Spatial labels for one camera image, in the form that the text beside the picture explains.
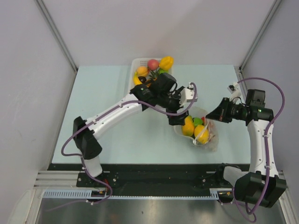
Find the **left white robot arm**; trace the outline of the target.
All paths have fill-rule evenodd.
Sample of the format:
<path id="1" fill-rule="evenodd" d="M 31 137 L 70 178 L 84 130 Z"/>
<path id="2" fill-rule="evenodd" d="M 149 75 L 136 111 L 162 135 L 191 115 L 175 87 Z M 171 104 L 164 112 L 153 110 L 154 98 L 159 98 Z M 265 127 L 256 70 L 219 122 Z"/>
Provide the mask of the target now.
<path id="1" fill-rule="evenodd" d="M 85 169 L 89 172 L 87 181 L 92 186 L 99 186 L 103 182 L 103 169 L 99 154 L 102 147 L 98 140 L 101 135 L 118 122 L 136 113 L 143 112 L 149 107 L 155 107 L 166 114 L 169 125 L 184 125 L 188 111 L 179 112 L 179 109 L 194 97 L 194 87 L 177 87 L 176 79 L 162 73 L 156 79 L 140 78 L 137 84 L 117 104 L 88 119 L 77 117 L 73 122 L 73 139 L 80 150 Z"/>

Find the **clear zip top bag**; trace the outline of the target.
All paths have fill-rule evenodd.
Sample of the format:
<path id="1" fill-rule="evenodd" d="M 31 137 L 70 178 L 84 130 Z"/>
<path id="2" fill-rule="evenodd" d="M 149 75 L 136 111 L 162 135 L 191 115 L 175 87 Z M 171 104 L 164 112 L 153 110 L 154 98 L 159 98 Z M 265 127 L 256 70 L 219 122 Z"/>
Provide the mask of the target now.
<path id="1" fill-rule="evenodd" d="M 207 119 L 206 115 L 206 110 L 192 106 L 185 118 L 185 125 L 174 126 L 174 132 L 188 139 L 195 147 L 216 151 L 219 143 L 218 131 L 214 122 Z"/>

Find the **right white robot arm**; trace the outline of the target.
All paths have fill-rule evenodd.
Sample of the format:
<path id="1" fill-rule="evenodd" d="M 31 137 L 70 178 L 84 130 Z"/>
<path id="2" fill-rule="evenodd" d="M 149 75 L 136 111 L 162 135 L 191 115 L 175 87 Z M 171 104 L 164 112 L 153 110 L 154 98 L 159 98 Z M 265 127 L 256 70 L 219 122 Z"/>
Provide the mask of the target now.
<path id="1" fill-rule="evenodd" d="M 274 162 L 272 109 L 265 108 L 265 91 L 250 89 L 244 104 L 223 98 L 207 119 L 230 123 L 245 121 L 250 139 L 250 166 L 248 173 L 237 166 L 221 164 L 215 181 L 220 187 L 234 187 L 238 201 L 271 208 L 286 190 L 286 181 L 279 178 Z"/>

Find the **orange yellow toy mango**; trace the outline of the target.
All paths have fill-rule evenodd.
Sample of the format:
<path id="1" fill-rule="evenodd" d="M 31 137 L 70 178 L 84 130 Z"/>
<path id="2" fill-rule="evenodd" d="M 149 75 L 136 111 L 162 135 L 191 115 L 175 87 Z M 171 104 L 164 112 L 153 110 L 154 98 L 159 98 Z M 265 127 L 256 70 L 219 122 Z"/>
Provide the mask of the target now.
<path id="1" fill-rule="evenodd" d="M 182 134 L 184 136 L 192 137 L 194 134 L 195 126 L 193 124 L 192 116 L 185 118 L 185 124 L 181 127 Z"/>

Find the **red yellow toy apple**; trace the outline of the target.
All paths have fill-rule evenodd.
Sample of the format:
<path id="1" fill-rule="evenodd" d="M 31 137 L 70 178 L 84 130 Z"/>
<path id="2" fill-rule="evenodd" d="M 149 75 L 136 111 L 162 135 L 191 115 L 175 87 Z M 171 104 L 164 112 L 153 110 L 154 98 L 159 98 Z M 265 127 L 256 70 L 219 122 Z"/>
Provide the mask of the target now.
<path id="1" fill-rule="evenodd" d="M 207 119 L 206 117 L 203 117 L 203 120 L 204 120 L 204 126 L 207 126 L 207 130 L 209 131 L 209 141 L 211 141 L 211 139 L 215 137 L 214 122 L 210 119 Z"/>

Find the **yellow toy lemon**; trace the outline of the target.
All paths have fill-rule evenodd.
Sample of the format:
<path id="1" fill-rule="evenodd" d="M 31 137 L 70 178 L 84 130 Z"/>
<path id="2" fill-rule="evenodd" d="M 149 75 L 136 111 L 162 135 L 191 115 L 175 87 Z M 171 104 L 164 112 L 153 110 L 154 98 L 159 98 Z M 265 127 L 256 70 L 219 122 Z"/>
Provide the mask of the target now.
<path id="1" fill-rule="evenodd" d="M 195 140 L 200 144 L 206 144 L 209 141 L 209 131 L 203 125 L 198 125 L 194 129 Z"/>

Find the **green striped toy melon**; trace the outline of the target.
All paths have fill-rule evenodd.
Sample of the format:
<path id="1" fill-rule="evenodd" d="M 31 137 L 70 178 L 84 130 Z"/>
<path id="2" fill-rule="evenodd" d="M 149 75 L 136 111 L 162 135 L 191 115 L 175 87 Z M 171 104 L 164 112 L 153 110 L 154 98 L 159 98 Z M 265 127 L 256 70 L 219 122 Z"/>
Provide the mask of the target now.
<path id="1" fill-rule="evenodd" d="M 193 125 L 197 127 L 198 125 L 204 125 L 204 121 L 201 118 L 193 117 Z"/>

